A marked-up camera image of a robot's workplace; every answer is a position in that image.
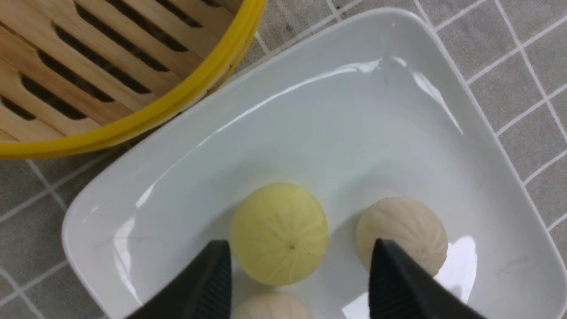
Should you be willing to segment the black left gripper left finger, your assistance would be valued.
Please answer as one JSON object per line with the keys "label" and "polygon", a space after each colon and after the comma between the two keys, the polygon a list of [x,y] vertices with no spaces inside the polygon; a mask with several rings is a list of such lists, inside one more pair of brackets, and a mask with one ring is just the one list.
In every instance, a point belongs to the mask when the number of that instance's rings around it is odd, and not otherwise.
{"label": "black left gripper left finger", "polygon": [[232,309],[229,242],[212,240],[130,319],[229,319]]}

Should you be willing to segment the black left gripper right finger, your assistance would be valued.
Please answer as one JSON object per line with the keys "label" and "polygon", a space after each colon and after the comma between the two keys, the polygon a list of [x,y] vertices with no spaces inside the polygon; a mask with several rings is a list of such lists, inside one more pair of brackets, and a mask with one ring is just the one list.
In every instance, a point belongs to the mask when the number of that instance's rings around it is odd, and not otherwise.
{"label": "black left gripper right finger", "polygon": [[370,263],[371,319],[482,319],[395,241],[377,239]]}

